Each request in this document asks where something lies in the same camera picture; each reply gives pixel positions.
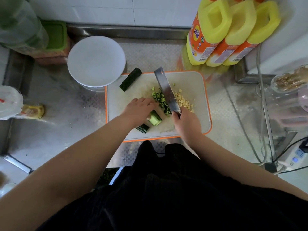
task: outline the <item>person's left hand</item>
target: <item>person's left hand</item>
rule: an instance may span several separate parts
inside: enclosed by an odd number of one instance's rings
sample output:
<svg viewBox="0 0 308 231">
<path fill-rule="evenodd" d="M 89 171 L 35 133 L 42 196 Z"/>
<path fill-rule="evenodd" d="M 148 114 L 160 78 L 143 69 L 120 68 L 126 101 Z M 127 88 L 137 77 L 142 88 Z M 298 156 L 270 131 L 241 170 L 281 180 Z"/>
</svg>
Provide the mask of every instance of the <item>person's left hand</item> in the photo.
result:
<svg viewBox="0 0 308 231">
<path fill-rule="evenodd" d="M 150 112 L 156 107 L 158 107 L 158 103 L 152 98 L 133 99 L 120 116 L 127 119 L 133 128 L 136 128 L 144 123 Z"/>
</svg>

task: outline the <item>person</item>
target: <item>person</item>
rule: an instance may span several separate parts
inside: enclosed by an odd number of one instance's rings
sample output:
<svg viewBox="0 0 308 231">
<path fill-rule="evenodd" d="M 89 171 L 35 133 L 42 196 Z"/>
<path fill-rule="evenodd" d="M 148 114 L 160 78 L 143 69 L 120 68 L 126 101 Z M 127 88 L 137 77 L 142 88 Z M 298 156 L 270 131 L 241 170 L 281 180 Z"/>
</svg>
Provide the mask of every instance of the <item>person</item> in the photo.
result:
<svg viewBox="0 0 308 231">
<path fill-rule="evenodd" d="M 113 185 L 90 192 L 127 134 L 157 107 L 133 99 L 35 170 L 0 199 L 0 230 L 306 229 L 308 194 L 204 136 L 183 107 L 174 125 L 199 158 L 180 144 L 158 157 L 144 141 Z"/>
</svg>

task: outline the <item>hand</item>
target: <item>hand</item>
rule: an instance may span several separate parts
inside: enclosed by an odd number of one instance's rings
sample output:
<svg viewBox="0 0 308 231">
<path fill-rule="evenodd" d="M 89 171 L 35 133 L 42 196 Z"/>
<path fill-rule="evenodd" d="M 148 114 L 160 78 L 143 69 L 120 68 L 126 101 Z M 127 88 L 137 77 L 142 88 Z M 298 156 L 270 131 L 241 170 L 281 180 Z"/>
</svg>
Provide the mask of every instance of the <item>hand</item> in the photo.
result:
<svg viewBox="0 0 308 231">
<path fill-rule="evenodd" d="M 185 142 L 195 138 L 197 135 L 202 134 L 201 123 L 196 114 L 192 113 L 185 107 L 180 107 L 181 119 L 179 116 L 172 112 L 174 126 Z"/>
<path fill-rule="evenodd" d="M 133 99 L 120 116 L 128 120 L 133 129 L 142 125 L 150 112 L 157 107 L 158 103 L 152 98 Z"/>
</svg>

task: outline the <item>power strip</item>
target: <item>power strip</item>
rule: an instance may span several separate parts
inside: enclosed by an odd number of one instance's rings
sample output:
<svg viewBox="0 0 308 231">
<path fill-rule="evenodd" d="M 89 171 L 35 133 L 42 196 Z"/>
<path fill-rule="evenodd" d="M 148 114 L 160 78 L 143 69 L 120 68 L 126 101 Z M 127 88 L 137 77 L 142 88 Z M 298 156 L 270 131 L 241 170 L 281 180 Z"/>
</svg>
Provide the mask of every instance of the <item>power strip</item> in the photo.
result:
<svg viewBox="0 0 308 231">
<path fill-rule="evenodd" d="M 303 140 L 290 147 L 278 160 L 287 170 L 298 169 L 308 154 L 308 140 Z"/>
</svg>

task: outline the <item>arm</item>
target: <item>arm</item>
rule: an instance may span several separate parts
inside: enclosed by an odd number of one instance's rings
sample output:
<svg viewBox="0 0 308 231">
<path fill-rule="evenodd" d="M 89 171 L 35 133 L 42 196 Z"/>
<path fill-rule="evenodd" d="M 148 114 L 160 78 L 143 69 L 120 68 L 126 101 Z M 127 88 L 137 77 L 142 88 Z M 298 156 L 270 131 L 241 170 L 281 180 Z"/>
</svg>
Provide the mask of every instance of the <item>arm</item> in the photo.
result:
<svg viewBox="0 0 308 231">
<path fill-rule="evenodd" d="M 132 100 L 124 112 L 39 167 L 0 199 L 1 230 L 34 230 L 65 205 L 90 192 L 128 133 L 157 107 Z"/>
<path fill-rule="evenodd" d="M 181 110 L 181 119 L 175 113 L 172 113 L 175 128 L 199 158 L 212 168 L 240 183 L 282 190 L 308 201 L 308 194 L 302 190 L 259 166 L 234 155 L 204 136 L 201 133 L 201 124 L 197 116 L 183 107 L 181 107 Z"/>
</svg>

